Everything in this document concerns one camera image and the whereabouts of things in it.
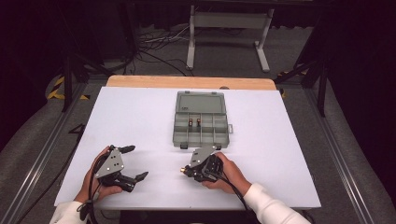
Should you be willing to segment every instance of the gray plastic organizer box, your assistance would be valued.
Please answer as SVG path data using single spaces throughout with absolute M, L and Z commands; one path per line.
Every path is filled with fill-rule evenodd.
M 222 92 L 179 91 L 177 93 L 175 147 L 215 146 L 230 143 L 227 113 Z

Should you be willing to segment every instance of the white sleeve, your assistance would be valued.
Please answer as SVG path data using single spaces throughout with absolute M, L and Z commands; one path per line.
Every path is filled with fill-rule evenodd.
M 252 184 L 244 199 L 260 223 L 309 224 L 299 213 L 268 195 L 267 189 L 259 184 Z
M 86 220 L 79 219 L 78 208 L 82 205 L 79 202 L 60 203 L 53 213 L 52 219 L 49 224 L 84 224 Z

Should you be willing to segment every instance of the finger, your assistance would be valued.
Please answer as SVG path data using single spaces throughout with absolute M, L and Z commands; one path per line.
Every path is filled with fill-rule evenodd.
M 106 154 L 106 153 L 108 152 L 109 149 L 110 149 L 109 146 L 105 147 L 105 149 L 103 149 L 103 150 L 96 156 L 95 160 L 93 160 L 93 163 L 92 163 L 92 165 L 91 165 L 91 169 L 92 169 L 93 166 L 96 164 L 97 160 L 99 160 L 99 158 L 100 158 L 102 155 Z
M 99 191 L 98 200 L 102 200 L 103 198 L 105 198 L 108 195 L 121 193 L 121 192 L 122 192 L 122 188 L 120 188 L 118 186 L 111 186 L 111 187 L 107 187 L 107 188 L 101 188 L 100 191 Z
M 215 184 L 215 183 L 212 183 L 212 182 L 210 182 L 210 181 L 203 181 L 203 182 L 202 182 L 202 185 L 203 185 L 204 187 L 209 188 L 209 189 L 215 189 L 215 188 L 216 188 L 216 184 Z
M 218 152 L 215 154 L 217 157 L 219 157 L 223 162 L 228 161 L 228 158 L 222 153 L 222 152 Z

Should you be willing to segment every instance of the white tabletop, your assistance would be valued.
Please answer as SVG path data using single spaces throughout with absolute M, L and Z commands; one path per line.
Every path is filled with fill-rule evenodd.
M 111 195 L 98 207 L 136 210 L 243 209 L 233 194 L 211 190 L 179 170 L 190 162 L 194 148 L 172 142 L 178 91 L 103 87 L 92 110 L 76 154 L 71 161 L 55 205 L 78 193 L 93 159 L 105 147 L 136 146 L 122 154 L 123 175 L 148 171 L 131 193 Z M 205 90 L 223 92 L 228 122 L 233 125 L 230 145 L 221 151 L 286 205 L 320 207 L 303 153 L 278 91 Z

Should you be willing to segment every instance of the wrist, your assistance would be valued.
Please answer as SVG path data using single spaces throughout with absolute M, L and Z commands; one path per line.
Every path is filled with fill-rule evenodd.
M 88 193 L 80 191 L 77 194 L 74 201 L 79 202 L 79 203 L 85 203 L 85 202 L 87 202 L 87 200 L 88 200 Z
M 251 187 L 251 183 L 248 182 L 247 180 L 244 180 L 241 181 L 236 188 L 239 190 L 239 192 L 241 192 L 242 196 L 245 196 L 245 194 L 248 193 L 250 187 Z

